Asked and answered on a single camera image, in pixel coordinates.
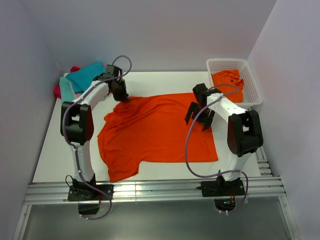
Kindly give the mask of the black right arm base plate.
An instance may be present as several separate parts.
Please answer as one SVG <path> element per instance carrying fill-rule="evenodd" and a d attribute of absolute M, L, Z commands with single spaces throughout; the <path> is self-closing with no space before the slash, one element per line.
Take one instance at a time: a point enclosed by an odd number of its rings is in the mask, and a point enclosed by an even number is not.
<path fill-rule="evenodd" d="M 214 199 L 214 205 L 218 211 L 225 213 L 236 208 L 236 197 L 245 195 L 245 187 L 240 178 L 225 181 L 222 176 L 219 176 L 216 180 L 202 181 L 196 189 L 201 191 L 204 198 L 222 197 Z"/>

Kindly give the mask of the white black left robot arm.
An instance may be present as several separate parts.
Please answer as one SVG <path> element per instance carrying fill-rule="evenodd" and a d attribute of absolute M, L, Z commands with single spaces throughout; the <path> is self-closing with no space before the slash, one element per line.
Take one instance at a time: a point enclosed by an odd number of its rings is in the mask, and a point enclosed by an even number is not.
<path fill-rule="evenodd" d="M 60 133 L 71 149 L 75 172 L 71 191 L 86 200 L 95 198 L 98 193 L 90 156 L 94 134 L 92 111 L 108 94 L 117 102 L 129 101 L 124 75 L 121 68 L 108 64 L 105 72 L 93 78 L 84 93 L 61 106 Z"/>

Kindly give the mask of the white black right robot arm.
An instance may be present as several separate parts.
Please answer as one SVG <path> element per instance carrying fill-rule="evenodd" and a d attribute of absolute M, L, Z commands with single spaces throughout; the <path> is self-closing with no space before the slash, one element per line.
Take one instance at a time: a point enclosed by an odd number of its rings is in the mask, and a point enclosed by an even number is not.
<path fill-rule="evenodd" d="M 192 125 L 199 123 L 202 130 L 206 131 L 212 126 L 214 116 L 218 115 L 227 126 L 225 165 L 214 174 L 216 179 L 205 177 L 199 190 L 203 197 L 243 196 L 248 185 L 241 180 L 242 169 L 264 143 L 259 114 L 233 103 L 215 86 L 207 88 L 201 83 L 192 91 L 196 101 L 190 103 L 185 122 Z"/>

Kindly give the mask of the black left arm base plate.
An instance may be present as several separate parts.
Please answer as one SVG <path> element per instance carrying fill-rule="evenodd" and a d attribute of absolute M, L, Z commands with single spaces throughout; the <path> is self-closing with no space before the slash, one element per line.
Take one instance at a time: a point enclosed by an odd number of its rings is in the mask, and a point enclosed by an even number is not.
<path fill-rule="evenodd" d="M 96 215 L 100 209 L 101 202 L 112 199 L 114 186 L 112 184 L 98 184 L 95 188 L 104 192 L 106 196 L 79 182 L 69 188 L 67 201 L 77 202 L 78 212 L 81 215 Z"/>

